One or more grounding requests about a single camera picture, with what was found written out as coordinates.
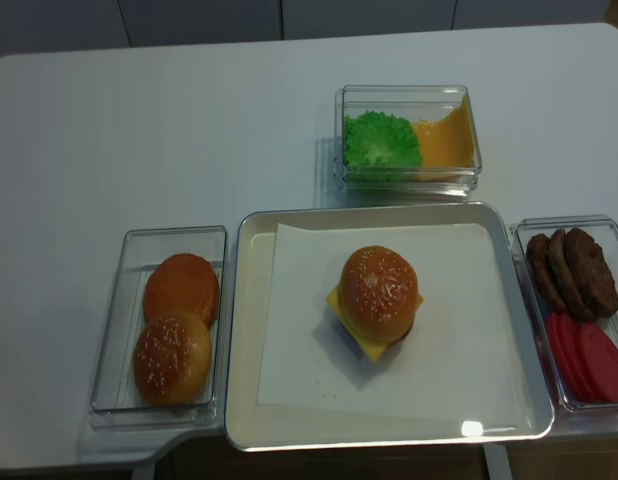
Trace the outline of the red tomato slice back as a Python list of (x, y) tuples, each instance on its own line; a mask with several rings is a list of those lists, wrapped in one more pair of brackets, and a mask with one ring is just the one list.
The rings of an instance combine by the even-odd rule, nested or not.
[(566, 313), (551, 313), (545, 326), (555, 362), (573, 396), (580, 403), (597, 402), (576, 345), (578, 325)]

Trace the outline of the red tomato slice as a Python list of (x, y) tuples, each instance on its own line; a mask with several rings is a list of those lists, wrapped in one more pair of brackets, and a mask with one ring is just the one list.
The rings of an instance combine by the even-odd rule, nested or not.
[(555, 362), (573, 396), (580, 403), (597, 402), (576, 345), (578, 325), (566, 313), (551, 313), (545, 326)]
[(579, 328), (577, 343), (597, 396), (605, 402), (618, 403), (618, 349), (594, 324)]

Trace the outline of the sesame bun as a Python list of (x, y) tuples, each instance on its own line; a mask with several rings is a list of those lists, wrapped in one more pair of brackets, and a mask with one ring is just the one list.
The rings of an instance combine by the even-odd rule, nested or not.
[(338, 283), (340, 307), (353, 329), (369, 340), (400, 338), (423, 303), (411, 264), (383, 246), (362, 247), (345, 262)]
[(148, 322), (133, 353), (134, 382), (152, 406), (195, 402), (212, 360), (210, 331), (195, 314), (171, 310)]

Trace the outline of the white paper sheet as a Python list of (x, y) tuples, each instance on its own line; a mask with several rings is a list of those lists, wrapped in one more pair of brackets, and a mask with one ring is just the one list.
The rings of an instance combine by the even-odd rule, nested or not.
[(485, 227), (278, 226), (261, 403), (503, 421), (520, 366)]

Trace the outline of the burger patty on tray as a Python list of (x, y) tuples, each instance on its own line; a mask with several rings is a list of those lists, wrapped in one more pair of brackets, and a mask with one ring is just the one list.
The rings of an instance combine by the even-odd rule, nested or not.
[(398, 339), (396, 339), (396, 340), (392, 341), (392, 342), (390, 343), (390, 346), (391, 346), (391, 345), (394, 345), (394, 344), (397, 344), (397, 343), (399, 343), (399, 342), (401, 342), (401, 341), (403, 341), (403, 340), (404, 340), (404, 339), (405, 339), (405, 338), (409, 335), (409, 333), (411, 332), (411, 330), (412, 330), (412, 328), (413, 328), (413, 325), (414, 325), (414, 322), (415, 322), (415, 317), (414, 317), (414, 319), (411, 321), (411, 323), (409, 324), (409, 327), (408, 327), (408, 328), (407, 328), (407, 330), (404, 332), (404, 334), (403, 334), (400, 338), (398, 338)]

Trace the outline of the yellow cheese slice on burger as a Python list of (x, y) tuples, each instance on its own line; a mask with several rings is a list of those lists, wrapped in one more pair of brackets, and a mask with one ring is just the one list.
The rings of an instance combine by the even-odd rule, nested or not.
[(357, 345), (362, 349), (365, 356), (372, 362), (376, 363), (384, 352), (392, 347), (391, 342), (380, 342), (377, 340), (369, 340), (358, 334), (349, 324), (348, 320), (340, 307), (338, 288), (335, 287), (326, 297), (326, 303), (335, 314), (343, 328), (353, 338)]

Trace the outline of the yellow cheese slice in container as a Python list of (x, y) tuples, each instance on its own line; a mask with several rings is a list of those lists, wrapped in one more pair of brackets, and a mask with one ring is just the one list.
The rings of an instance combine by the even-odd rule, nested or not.
[(468, 97), (438, 121), (411, 124), (418, 140), (423, 168), (470, 168), (475, 141)]

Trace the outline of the clear patty and tomato container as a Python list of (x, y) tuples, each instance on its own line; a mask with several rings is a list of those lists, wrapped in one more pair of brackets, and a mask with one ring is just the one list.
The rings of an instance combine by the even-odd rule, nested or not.
[(528, 219), (510, 245), (550, 393), (572, 413), (618, 411), (618, 226)]

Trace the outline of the brown meat patty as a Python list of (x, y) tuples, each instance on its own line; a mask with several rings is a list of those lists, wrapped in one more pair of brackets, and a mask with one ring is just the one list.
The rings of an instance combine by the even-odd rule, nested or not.
[(594, 322), (596, 316), (581, 297), (565, 255), (566, 232), (556, 230), (549, 240), (548, 262), (552, 269), (556, 286), (569, 312), (578, 322)]
[(585, 304), (598, 317), (613, 316), (618, 310), (618, 292), (602, 248), (584, 230), (572, 228), (566, 234), (565, 254)]
[(553, 272), (548, 263), (549, 238), (543, 234), (534, 235), (526, 246), (525, 257), (530, 267), (534, 286), (551, 312), (568, 313), (568, 307), (559, 293)]

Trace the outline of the brown meat patty middle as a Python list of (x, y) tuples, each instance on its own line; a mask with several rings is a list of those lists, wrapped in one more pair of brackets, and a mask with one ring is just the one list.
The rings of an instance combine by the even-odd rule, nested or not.
[(549, 240), (548, 262), (552, 269), (556, 286), (569, 312), (578, 322), (594, 322), (596, 316), (581, 297), (565, 255), (566, 232), (556, 230)]

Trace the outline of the clear plastic bun container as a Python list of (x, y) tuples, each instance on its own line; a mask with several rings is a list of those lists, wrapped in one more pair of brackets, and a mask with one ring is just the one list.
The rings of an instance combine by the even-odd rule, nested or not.
[(91, 394), (93, 429), (215, 422), (226, 253), (222, 226), (126, 234)]

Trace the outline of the plain bottom bun in container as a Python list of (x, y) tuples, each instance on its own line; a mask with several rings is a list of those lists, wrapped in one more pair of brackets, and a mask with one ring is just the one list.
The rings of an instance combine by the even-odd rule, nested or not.
[(149, 276), (143, 296), (146, 322), (174, 309), (197, 315), (207, 328), (217, 318), (220, 284), (211, 264), (203, 257), (175, 254)]

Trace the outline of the brown meat patty back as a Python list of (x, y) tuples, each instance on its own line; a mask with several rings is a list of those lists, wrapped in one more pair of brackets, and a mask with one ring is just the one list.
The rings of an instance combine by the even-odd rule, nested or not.
[(559, 293), (553, 272), (548, 263), (549, 238), (543, 234), (534, 235), (526, 246), (525, 257), (530, 267), (534, 286), (551, 312), (568, 313), (568, 307)]

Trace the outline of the clear lettuce and cheese container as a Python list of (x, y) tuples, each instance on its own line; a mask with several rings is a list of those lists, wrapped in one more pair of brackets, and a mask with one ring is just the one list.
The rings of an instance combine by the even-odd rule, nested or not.
[(483, 162), (462, 85), (346, 85), (335, 94), (334, 174), (350, 191), (465, 197)]

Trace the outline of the brown meat patty front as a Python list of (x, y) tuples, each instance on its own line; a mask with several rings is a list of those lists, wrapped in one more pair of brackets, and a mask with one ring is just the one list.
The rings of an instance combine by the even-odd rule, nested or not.
[(565, 254), (585, 304), (598, 317), (613, 316), (618, 310), (618, 292), (602, 248), (584, 230), (572, 228), (566, 234)]

